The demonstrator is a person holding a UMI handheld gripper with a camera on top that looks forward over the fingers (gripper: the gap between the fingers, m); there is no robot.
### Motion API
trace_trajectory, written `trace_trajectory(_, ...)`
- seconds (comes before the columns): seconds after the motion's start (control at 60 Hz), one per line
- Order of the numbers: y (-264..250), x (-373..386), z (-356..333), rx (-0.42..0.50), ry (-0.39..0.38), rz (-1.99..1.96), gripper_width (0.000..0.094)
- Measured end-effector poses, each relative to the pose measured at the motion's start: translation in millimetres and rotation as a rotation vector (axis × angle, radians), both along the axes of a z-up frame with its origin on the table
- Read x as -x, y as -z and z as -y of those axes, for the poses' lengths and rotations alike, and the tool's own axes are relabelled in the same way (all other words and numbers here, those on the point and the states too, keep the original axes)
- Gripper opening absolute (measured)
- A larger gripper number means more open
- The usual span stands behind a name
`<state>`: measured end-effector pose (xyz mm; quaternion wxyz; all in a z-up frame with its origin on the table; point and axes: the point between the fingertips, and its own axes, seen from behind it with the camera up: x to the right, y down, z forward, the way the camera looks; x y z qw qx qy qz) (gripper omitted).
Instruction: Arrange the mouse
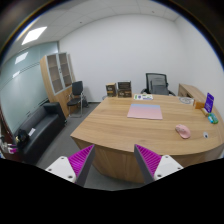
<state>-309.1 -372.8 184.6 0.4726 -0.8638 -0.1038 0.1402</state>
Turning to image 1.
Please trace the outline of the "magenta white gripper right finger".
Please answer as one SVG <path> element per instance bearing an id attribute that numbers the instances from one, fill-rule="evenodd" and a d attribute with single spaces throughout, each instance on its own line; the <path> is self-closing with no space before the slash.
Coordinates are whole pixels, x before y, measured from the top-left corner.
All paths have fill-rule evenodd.
<path id="1" fill-rule="evenodd" d="M 152 183 L 182 169 L 182 166 L 171 156 L 160 156 L 137 144 L 134 145 L 134 155 L 145 184 Z"/>

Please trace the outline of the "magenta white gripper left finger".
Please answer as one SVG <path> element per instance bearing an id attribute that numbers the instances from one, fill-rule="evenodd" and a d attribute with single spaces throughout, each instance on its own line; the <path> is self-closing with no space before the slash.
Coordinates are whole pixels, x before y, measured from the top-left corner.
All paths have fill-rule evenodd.
<path id="1" fill-rule="evenodd" d="M 60 156 L 46 171 L 83 187 L 94 157 L 95 145 L 90 145 L 69 157 Z"/>

